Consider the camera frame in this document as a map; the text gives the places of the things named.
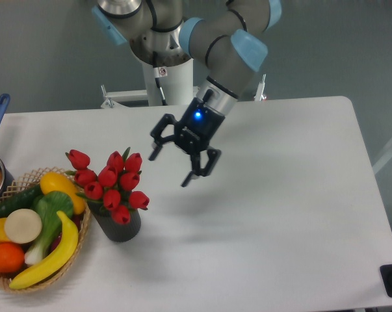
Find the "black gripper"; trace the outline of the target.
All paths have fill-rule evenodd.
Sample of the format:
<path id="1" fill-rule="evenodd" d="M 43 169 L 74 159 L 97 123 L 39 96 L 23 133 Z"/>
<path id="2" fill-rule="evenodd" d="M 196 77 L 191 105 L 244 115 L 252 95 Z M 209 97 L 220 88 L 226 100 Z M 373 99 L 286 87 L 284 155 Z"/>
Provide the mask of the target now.
<path id="1" fill-rule="evenodd" d="M 165 114 L 151 130 L 153 151 L 148 160 L 154 161 L 165 144 L 174 142 L 184 152 L 192 154 L 190 155 L 192 169 L 183 180 L 182 187 L 186 187 L 193 179 L 211 175 L 221 156 L 221 151 L 214 148 L 207 149 L 207 147 L 224 119 L 225 116 L 216 113 L 194 97 L 179 121 L 173 114 Z M 168 125 L 174 126 L 174 133 L 162 136 Z M 202 168 L 200 152 L 204 150 L 207 152 L 208 161 Z"/>

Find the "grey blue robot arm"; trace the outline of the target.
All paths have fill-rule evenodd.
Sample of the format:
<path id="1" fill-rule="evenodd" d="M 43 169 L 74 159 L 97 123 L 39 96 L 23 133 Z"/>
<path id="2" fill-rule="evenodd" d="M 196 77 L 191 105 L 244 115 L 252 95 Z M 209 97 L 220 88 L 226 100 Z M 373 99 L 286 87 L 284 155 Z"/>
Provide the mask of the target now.
<path id="1" fill-rule="evenodd" d="M 210 145 L 268 53 L 259 35 L 281 17 L 279 1 L 227 1 L 213 21 L 185 18 L 181 1 L 98 1 L 92 14 L 116 45 L 142 65 L 151 106 L 187 106 L 151 131 L 153 152 L 173 142 L 191 161 L 187 181 L 211 174 L 221 152 Z"/>

